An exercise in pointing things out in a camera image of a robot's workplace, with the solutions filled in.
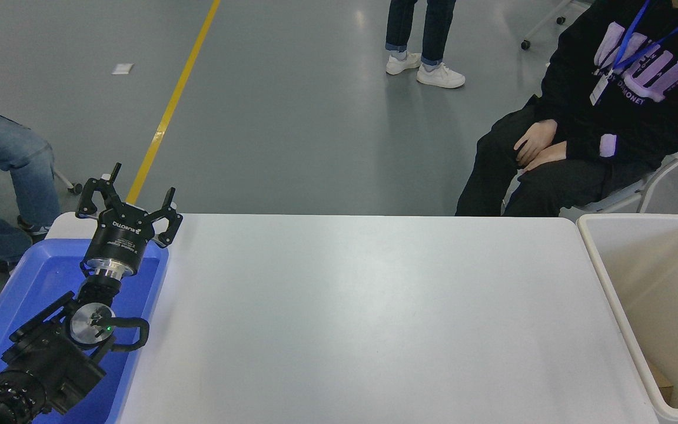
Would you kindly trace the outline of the person's right hand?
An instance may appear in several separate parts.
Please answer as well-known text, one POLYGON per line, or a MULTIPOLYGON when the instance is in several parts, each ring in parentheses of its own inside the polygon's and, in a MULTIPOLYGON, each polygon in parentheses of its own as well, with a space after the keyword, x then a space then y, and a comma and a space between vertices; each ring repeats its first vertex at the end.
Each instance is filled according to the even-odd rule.
POLYGON ((531 161, 538 157, 539 153, 551 145, 556 131, 557 121, 554 119, 544 119, 532 124, 513 147, 513 150, 517 153, 517 165, 527 167, 531 161))

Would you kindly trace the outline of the person's left hand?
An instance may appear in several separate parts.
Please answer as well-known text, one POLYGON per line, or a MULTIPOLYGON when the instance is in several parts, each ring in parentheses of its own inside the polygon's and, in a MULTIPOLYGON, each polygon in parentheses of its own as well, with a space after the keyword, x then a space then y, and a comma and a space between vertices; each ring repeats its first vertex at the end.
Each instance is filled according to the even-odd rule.
POLYGON ((524 172, 532 171, 536 167, 549 162, 562 161, 567 158, 567 142, 554 143, 544 148, 535 158, 524 168, 524 172))

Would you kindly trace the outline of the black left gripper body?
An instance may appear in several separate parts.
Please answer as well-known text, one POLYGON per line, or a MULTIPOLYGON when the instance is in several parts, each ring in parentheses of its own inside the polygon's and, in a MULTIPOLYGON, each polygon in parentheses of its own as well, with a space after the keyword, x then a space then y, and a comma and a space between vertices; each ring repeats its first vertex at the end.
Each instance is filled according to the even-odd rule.
POLYGON ((103 210, 84 255, 84 269, 98 269, 111 260, 124 266, 124 274, 137 274, 153 236, 152 223, 144 220, 147 215, 146 210, 127 204, 103 210))

